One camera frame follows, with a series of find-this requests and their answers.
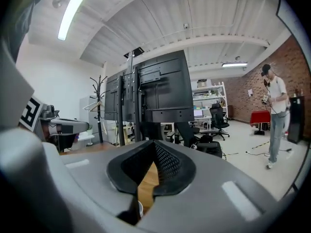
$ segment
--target black cap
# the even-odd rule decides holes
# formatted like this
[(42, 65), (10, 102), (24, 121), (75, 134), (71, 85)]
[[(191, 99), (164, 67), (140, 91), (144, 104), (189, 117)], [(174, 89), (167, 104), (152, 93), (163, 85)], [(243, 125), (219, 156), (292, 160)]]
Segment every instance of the black cap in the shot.
[(270, 70), (271, 66), (268, 65), (268, 64), (264, 64), (263, 67), (262, 67), (262, 73), (261, 73), (261, 76), (265, 76), (268, 74), (268, 71)]

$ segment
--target black cabinet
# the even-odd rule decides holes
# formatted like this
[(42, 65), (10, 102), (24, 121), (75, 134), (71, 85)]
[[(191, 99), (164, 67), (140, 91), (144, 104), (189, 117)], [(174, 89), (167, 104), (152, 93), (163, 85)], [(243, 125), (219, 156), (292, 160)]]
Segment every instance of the black cabinet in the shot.
[(290, 98), (291, 121), (288, 128), (287, 139), (290, 142), (298, 143), (303, 136), (305, 126), (305, 100), (304, 97)]

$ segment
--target coat rack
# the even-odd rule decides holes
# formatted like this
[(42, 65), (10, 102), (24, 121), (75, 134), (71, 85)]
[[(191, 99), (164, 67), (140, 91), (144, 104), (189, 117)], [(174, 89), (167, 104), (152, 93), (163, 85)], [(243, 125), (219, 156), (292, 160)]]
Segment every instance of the coat rack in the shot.
[(101, 117), (101, 106), (102, 106), (102, 104), (101, 104), (101, 99), (104, 97), (104, 93), (105, 93), (106, 91), (104, 91), (103, 93), (101, 93), (101, 85), (102, 85), (102, 83), (104, 82), (104, 80), (107, 78), (107, 76), (106, 76), (103, 80), (101, 80), (101, 78), (102, 78), (102, 77), (101, 77), (101, 75), (100, 75), (100, 76), (99, 76), (99, 80), (98, 80), (98, 82), (97, 82), (95, 79), (93, 79), (93, 78), (90, 77), (90, 79), (92, 79), (93, 81), (95, 81), (95, 83), (96, 83), (96, 85), (97, 85), (97, 88), (95, 87), (95, 85), (93, 85), (93, 87), (94, 87), (94, 89), (95, 89), (95, 92), (96, 92), (96, 97), (93, 98), (93, 97), (90, 96), (90, 98), (92, 98), (92, 99), (97, 99), (97, 117), (96, 117), (96, 119), (97, 119), (97, 126), (98, 126), (98, 134), (99, 134), (100, 143), (103, 143), (104, 141), (103, 141), (102, 125), (101, 125), (101, 118), (103, 119), (103, 117)]

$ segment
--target white corrugated ceiling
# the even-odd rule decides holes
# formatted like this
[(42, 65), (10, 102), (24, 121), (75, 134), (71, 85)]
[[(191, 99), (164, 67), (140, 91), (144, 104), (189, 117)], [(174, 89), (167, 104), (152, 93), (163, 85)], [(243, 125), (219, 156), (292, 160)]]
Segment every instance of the white corrugated ceiling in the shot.
[[(219, 68), (222, 76), (221, 63), (235, 62), (237, 56), (254, 61), (285, 29), (276, 17), (277, 0), (84, 0), (66, 41), (60, 41), (57, 34), (69, 0), (62, 1), (58, 9), (52, 0), (35, 7), (30, 43), (100, 66), (106, 61), (122, 65), (123, 55), (137, 47), (152, 56), (183, 44), (190, 72)], [(210, 42), (208, 36), (221, 40)]]

